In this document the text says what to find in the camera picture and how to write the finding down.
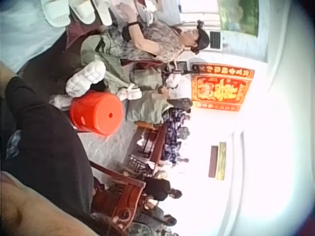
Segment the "wooden armrest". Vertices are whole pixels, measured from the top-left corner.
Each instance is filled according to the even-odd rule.
[[[161,160],[162,151],[165,143],[165,135],[167,132],[167,123],[164,123],[158,130],[156,143],[154,145],[150,160],[154,163],[158,163]]]
[[[134,178],[129,178],[129,177],[126,177],[126,176],[123,176],[119,173],[117,173],[116,171],[112,171],[108,168],[105,168],[105,167],[102,167],[96,163],[94,163],[93,161],[90,161],[90,165],[101,171],[102,173],[105,173],[107,175],[109,175],[110,177],[112,177],[113,179],[116,179],[118,181],[123,181],[123,182],[126,182],[128,184],[131,184],[131,185],[134,185],[134,186],[137,186],[139,188],[144,188],[146,183],[143,182],[143,181],[140,181],[140,180],[137,180],[137,179],[134,179]]]
[[[147,128],[147,129],[151,129],[151,130],[157,130],[152,124],[144,122],[144,121],[136,121],[134,123],[135,125],[141,127],[141,128]]]

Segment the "slipper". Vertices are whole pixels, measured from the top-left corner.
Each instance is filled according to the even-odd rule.
[[[108,0],[93,0],[93,3],[102,24],[104,26],[111,26],[113,24],[113,20],[108,10],[110,2]]]
[[[128,100],[136,100],[142,97],[142,92],[139,88],[135,88],[135,84],[130,84],[128,88],[122,88],[118,91],[116,96],[121,100],[124,101]]]
[[[92,61],[67,81],[65,91],[71,97],[81,97],[90,89],[91,84],[97,84],[104,79],[105,73],[103,62]]]
[[[53,27],[70,25],[70,10],[68,0],[41,0],[46,20]]]
[[[69,0],[69,5],[84,24],[89,25],[95,21],[94,7],[90,0]]]

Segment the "hand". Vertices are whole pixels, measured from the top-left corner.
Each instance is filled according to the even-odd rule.
[[[118,5],[118,7],[119,7],[119,10],[121,10],[122,13],[126,15],[128,20],[137,20],[137,15],[133,11],[133,9],[132,9],[132,7],[130,5],[121,3],[121,4]]]
[[[162,87],[161,92],[162,92],[165,99],[169,99],[169,90],[167,87]]]

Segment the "black pants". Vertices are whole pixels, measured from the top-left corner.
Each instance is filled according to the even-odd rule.
[[[19,154],[5,162],[4,170],[68,213],[90,212],[93,174],[68,119],[18,77],[5,94],[21,140]]]

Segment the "camouflage shirt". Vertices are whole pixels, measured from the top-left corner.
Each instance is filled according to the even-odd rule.
[[[144,38],[159,44],[160,55],[155,57],[150,53],[136,48],[132,42],[126,42],[123,39],[122,27],[109,26],[103,34],[108,34],[110,36],[113,42],[113,45],[111,45],[111,51],[115,51],[113,53],[115,56],[120,59],[132,61],[156,60],[168,63],[176,59],[183,51],[183,47],[179,42],[178,33],[166,23],[155,19],[150,26],[147,26],[142,22],[141,18],[138,18],[138,21],[143,25],[142,33]]]

